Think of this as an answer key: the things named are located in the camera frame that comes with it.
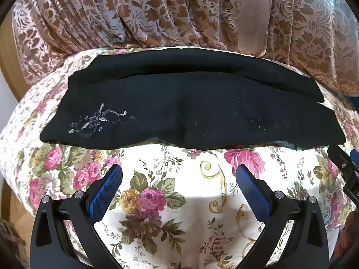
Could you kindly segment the black embroidered pants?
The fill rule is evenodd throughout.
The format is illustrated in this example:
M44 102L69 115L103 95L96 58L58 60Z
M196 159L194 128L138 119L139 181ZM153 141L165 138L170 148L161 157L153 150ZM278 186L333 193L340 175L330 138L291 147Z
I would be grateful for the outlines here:
M90 149L162 140L201 150L346 141L312 78L268 60L194 48L97 56L69 77L40 139Z

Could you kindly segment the floral bed sheet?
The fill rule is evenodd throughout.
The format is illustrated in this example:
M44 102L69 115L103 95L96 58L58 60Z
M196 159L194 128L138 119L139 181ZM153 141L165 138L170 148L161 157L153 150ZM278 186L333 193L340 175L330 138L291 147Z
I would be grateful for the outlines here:
M95 228L124 268L235 268L263 230L236 185L241 164L291 199L318 199L335 246L355 206L326 148L297 151L283 145L199 151L148 144L101 150L43 143L68 78L86 68L97 49L68 58L34 85L1 130L1 175L30 213L45 195L70 197L104 176L113 164L123 181Z

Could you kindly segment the brown floral curtain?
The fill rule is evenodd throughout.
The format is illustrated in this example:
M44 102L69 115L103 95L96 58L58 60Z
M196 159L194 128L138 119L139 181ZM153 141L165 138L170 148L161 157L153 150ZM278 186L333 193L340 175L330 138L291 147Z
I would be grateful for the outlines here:
M12 25L30 85L84 50L196 46L289 64L358 95L358 20L345 0L16 0Z

